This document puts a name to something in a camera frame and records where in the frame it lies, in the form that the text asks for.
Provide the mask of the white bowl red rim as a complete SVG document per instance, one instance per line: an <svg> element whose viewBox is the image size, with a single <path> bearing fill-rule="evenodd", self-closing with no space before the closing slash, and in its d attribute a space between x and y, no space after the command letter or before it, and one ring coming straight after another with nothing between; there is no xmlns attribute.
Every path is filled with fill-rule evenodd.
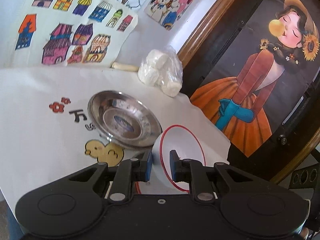
<svg viewBox="0 0 320 240"><path fill-rule="evenodd" d="M197 137L182 125L168 127L156 139L152 148L152 171L156 178L166 187L179 193L187 193L189 185L174 182L170 170L170 151L175 150L180 159L195 159L206 164L202 146Z"/></svg>

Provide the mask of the steel plate stack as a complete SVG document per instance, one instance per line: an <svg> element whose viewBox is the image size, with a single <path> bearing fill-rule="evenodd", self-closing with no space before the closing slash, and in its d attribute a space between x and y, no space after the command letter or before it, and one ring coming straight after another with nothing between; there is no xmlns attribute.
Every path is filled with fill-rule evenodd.
<svg viewBox="0 0 320 240"><path fill-rule="evenodd" d="M152 111L141 101L120 91L105 90L94 94L87 110L102 135L124 148L152 148L163 132Z"/></svg>

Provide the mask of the white printed table mat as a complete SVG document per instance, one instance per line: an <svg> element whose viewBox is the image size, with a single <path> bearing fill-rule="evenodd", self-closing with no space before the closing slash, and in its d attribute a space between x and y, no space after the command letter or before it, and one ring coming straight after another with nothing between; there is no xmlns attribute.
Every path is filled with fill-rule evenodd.
<svg viewBox="0 0 320 240"><path fill-rule="evenodd" d="M183 94L171 98L136 73L74 67L1 70L1 191L14 209L27 192L95 163L85 155L90 98L116 90L143 103L163 129L182 125L197 137L207 165L226 161L230 141Z"/></svg>

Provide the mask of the orange dress girl painting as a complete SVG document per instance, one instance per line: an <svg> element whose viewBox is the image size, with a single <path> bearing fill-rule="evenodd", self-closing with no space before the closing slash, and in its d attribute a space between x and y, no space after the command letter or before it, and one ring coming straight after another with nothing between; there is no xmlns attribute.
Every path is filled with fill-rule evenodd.
<svg viewBox="0 0 320 240"><path fill-rule="evenodd" d="M264 104L285 70L300 70L319 52L319 31L301 0L285 0L268 29L277 38L261 39L237 76L198 88L190 101L245 156L252 155L271 135Z"/></svg>

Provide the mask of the wooden stick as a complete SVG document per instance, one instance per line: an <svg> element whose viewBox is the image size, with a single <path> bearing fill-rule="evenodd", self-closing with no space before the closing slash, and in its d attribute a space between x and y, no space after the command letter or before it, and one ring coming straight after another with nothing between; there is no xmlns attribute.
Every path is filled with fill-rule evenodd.
<svg viewBox="0 0 320 240"><path fill-rule="evenodd" d="M126 72L138 72L139 67L131 65L131 64L123 64L119 62L112 63L111 68L118 69Z"/></svg>

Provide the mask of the bag of white rolls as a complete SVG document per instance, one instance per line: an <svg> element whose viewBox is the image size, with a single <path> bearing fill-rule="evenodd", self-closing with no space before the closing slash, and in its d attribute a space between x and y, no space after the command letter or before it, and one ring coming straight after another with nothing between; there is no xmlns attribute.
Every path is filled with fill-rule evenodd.
<svg viewBox="0 0 320 240"><path fill-rule="evenodd" d="M183 67L175 49L167 46L151 50L140 64L138 78L171 98L177 96L183 84Z"/></svg>

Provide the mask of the colourful houses drawing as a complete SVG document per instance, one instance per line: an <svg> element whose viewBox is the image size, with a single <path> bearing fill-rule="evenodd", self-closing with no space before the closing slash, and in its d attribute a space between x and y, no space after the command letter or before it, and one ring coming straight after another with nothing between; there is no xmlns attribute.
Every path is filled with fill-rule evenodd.
<svg viewBox="0 0 320 240"><path fill-rule="evenodd" d="M1 67L110 67L137 23L117 0L1 0Z"/></svg>

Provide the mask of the girl with teddy drawing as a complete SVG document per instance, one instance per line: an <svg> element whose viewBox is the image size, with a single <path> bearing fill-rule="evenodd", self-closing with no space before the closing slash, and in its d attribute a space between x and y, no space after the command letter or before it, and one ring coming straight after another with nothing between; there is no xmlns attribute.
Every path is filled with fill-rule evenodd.
<svg viewBox="0 0 320 240"><path fill-rule="evenodd" d="M192 2L193 0L151 0L144 12L163 28L170 30Z"/></svg>

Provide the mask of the brown wooden frame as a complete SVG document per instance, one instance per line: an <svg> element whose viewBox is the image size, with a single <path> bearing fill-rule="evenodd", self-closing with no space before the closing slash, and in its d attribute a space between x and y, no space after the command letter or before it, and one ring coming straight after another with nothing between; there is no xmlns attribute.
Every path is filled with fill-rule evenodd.
<svg viewBox="0 0 320 240"><path fill-rule="evenodd" d="M187 66L234 1L235 0L217 0L204 15L178 52L178 57L182 62L183 68Z"/></svg>

